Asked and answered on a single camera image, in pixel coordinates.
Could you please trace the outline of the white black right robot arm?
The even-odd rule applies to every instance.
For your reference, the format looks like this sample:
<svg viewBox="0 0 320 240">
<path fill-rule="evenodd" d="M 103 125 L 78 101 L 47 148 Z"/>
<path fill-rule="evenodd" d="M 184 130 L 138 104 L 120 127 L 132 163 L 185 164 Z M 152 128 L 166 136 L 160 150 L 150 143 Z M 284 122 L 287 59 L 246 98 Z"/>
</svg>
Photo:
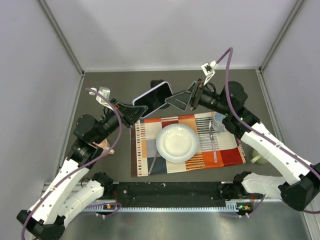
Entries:
<svg viewBox="0 0 320 240">
<path fill-rule="evenodd" d="M 237 197 L 266 195 L 281 199 L 296 211 L 305 211 L 320 192 L 320 165 L 298 157 L 272 135 L 259 118 L 245 108 L 247 98 L 243 86 L 236 81 L 228 82 L 218 94 L 197 80 L 189 89 L 173 94 L 165 102 L 183 111 L 202 106 L 225 115 L 222 121 L 225 129 L 260 153 L 281 174 L 280 177 L 250 171 L 237 174 L 232 187 Z"/>
</svg>

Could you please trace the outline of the black phone stand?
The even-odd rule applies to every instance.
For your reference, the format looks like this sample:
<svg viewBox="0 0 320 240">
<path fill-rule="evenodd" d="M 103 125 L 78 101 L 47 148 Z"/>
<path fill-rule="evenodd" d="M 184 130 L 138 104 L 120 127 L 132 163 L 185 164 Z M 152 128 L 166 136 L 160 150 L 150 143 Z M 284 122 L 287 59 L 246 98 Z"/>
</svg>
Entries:
<svg viewBox="0 0 320 240">
<path fill-rule="evenodd" d="M 155 88 L 153 92 L 154 96 L 152 97 L 153 103 L 156 106 L 159 105 L 161 110 L 168 108 L 169 104 L 165 102 L 165 99 L 171 97 L 173 94 L 170 84 L 163 79 L 151 80 L 150 87 L 152 89 Z"/>
</svg>

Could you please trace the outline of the phone with lilac case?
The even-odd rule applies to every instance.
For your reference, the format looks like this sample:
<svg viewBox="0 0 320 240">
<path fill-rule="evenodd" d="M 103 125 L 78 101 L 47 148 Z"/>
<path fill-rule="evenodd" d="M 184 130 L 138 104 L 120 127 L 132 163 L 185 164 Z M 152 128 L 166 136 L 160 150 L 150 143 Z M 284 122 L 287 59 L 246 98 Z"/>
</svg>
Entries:
<svg viewBox="0 0 320 240">
<path fill-rule="evenodd" d="M 165 99 L 172 96 L 172 89 L 167 81 L 161 81 L 148 91 L 132 100 L 134 106 L 147 106 L 147 111 L 141 116 L 142 119 L 148 117 L 158 109 L 166 105 Z"/>
</svg>

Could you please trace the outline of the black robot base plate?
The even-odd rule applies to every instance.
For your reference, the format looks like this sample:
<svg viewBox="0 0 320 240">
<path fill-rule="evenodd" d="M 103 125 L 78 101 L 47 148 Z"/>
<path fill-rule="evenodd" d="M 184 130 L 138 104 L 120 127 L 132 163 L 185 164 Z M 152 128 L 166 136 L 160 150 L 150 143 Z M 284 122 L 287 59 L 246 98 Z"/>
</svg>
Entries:
<svg viewBox="0 0 320 240">
<path fill-rule="evenodd" d="M 146 196 L 209 196 L 210 198 L 233 200 L 255 199 L 262 197 L 259 193 L 238 193 L 231 182 L 113 182 L 104 190 L 103 198 L 115 197 L 137 198 Z"/>
</svg>

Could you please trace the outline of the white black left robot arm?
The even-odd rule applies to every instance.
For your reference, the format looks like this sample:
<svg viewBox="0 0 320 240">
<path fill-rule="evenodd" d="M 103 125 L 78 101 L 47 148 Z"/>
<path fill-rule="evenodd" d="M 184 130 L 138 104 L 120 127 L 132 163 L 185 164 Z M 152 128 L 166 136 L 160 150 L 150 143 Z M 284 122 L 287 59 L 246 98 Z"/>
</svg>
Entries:
<svg viewBox="0 0 320 240">
<path fill-rule="evenodd" d="M 109 198 L 114 191 L 112 179 L 106 174 L 95 174 L 78 193 L 71 195 L 78 181 L 92 166 L 114 146 L 107 144 L 107 137 L 123 126 L 131 128 L 147 111 L 147 106 L 123 104 L 115 99 L 110 102 L 111 111 L 101 120 L 84 114 L 76 121 L 73 134 L 77 137 L 59 173 L 41 198 L 28 210 L 21 210 L 17 220 L 22 224 L 21 238 L 29 231 L 39 240 L 58 240 L 70 222 L 90 203 Z"/>
</svg>

